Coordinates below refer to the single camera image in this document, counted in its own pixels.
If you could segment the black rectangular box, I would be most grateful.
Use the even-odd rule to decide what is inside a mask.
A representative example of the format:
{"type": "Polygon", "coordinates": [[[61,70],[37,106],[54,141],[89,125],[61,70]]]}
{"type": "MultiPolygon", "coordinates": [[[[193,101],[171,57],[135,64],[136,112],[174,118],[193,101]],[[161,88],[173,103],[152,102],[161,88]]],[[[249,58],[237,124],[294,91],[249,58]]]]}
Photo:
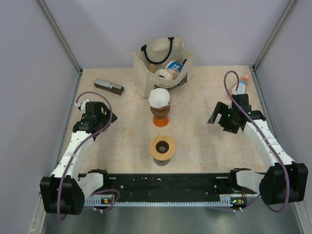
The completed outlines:
{"type": "Polygon", "coordinates": [[[123,86],[120,86],[115,83],[111,83],[111,82],[108,82],[99,78],[97,78],[94,81],[94,86],[101,90],[105,90],[110,93],[117,94],[119,96],[121,96],[122,93],[125,91],[123,86]]]}

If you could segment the blue white cup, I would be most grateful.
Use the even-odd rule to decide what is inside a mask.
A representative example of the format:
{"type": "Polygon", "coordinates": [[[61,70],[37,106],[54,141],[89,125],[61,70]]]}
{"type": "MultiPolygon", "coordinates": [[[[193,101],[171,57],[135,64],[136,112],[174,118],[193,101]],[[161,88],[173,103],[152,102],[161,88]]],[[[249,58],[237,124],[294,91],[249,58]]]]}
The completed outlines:
{"type": "Polygon", "coordinates": [[[166,67],[166,69],[175,69],[177,70],[179,73],[181,72],[181,70],[183,69],[183,64],[180,63],[179,61],[177,60],[172,60],[170,61],[166,67]]]}

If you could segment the orange glass carafe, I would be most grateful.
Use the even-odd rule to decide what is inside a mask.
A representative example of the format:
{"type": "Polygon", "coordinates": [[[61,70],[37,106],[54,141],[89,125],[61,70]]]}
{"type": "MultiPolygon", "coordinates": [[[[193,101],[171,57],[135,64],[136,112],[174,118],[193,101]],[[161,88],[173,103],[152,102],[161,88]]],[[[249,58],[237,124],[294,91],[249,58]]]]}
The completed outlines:
{"type": "Polygon", "coordinates": [[[169,122],[169,117],[166,116],[165,118],[157,118],[156,116],[153,116],[153,123],[157,127],[165,127],[169,122]]]}

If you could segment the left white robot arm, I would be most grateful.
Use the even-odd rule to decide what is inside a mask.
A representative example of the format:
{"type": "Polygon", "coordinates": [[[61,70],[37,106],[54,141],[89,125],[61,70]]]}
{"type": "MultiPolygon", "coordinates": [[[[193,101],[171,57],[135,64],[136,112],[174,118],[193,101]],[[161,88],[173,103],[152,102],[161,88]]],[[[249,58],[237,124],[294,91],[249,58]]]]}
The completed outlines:
{"type": "Polygon", "coordinates": [[[94,169],[79,178],[82,163],[97,136],[106,130],[117,116],[103,102],[85,99],[80,105],[81,120],[73,126],[71,139],[57,167],[39,183],[44,209],[57,215],[78,215],[85,200],[96,190],[109,191],[111,182],[106,170],[94,169]]]}

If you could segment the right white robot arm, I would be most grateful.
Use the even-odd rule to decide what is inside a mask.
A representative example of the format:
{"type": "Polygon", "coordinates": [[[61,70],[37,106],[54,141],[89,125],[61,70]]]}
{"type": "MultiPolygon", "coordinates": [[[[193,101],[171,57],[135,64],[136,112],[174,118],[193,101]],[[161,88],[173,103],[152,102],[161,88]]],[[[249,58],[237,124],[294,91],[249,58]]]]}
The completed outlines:
{"type": "Polygon", "coordinates": [[[231,170],[228,188],[239,193],[244,188],[260,194],[267,205],[300,202],[304,199],[308,179],[308,168],[304,163],[296,163],[281,147],[270,131],[266,118],[260,110],[252,110],[247,94],[232,95],[227,105],[218,102],[209,124],[221,115],[218,124],[226,132],[236,134],[239,130],[247,135],[256,147],[265,164],[265,174],[247,168],[231,170]]]}

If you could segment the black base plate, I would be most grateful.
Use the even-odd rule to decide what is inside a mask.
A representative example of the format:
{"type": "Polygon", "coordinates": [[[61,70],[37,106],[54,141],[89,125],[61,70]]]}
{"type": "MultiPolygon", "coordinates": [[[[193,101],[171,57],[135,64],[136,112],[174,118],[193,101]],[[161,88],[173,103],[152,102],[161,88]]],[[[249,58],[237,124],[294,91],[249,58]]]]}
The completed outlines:
{"type": "Polygon", "coordinates": [[[231,187],[229,173],[105,174],[97,191],[116,189],[123,201],[198,201],[217,195],[255,195],[231,187]]]}

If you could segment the grey glass carafe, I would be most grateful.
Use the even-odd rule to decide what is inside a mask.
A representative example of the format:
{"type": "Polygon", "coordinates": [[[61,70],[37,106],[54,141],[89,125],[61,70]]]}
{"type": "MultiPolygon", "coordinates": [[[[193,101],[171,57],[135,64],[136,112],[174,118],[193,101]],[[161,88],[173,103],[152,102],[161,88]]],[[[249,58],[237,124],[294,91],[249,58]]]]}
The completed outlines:
{"type": "Polygon", "coordinates": [[[155,164],[158,165],[158,166],[165,166],[167,165],[171,160],[168,159],[168,160],[158,160],[158,159],[153,159],[155,164]]]}

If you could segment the white tape roll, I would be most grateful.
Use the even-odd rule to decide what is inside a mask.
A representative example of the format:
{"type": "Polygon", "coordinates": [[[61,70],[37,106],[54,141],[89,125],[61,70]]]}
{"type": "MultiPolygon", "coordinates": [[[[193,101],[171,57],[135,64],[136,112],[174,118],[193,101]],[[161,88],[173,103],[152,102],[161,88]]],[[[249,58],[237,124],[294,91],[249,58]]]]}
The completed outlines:
{"type": "Polygon", "coordinates": [[[155,72],[158,77],[162,77],[167,80],[175,80],[179,76],[179,72],[175,69],[159,69],[155,72]]]}

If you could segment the pink liquid bottle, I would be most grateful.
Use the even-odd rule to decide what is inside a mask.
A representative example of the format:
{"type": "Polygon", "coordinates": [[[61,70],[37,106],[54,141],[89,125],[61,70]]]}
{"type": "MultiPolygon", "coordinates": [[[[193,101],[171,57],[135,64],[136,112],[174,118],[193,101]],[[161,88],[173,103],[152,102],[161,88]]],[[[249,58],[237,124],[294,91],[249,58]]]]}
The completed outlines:
{"type": "Polygon", "coordinates": [[[249,83],[249,80],[250,80],[250,76],[249,75],[245,75],[245,76],[241,77],[240,80],[239,80],[239,84],[236,84],[232,88],[232,94],[233,95],[245,94],[247,85],[249,83]]]}

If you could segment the clear glass dripper cone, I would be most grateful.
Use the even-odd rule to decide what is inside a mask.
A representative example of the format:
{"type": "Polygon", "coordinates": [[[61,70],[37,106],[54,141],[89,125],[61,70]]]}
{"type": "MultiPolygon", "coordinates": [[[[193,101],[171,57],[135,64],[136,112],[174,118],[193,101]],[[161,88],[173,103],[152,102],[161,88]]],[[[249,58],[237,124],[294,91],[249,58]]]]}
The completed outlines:
{"type": "Polygon", "coordinates": [[[219,141],[222,141],[224,138],[223,128],[220,127],[218,124],[213,124],[209,129],[209,133],[212,135],[212,137],[219,141]]]}

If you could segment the cream canvas tote bag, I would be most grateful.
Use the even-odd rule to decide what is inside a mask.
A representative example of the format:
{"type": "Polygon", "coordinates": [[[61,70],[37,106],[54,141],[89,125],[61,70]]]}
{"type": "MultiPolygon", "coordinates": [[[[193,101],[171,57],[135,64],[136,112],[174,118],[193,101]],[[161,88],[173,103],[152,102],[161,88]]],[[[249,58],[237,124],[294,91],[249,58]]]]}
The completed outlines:
{"type": "Polygon", "coordinates": [[[172,90],[191,80],[193,53],[185,37],[153,39],[133,53],[135,86],[142,98],[155,88],[172,90]]]}

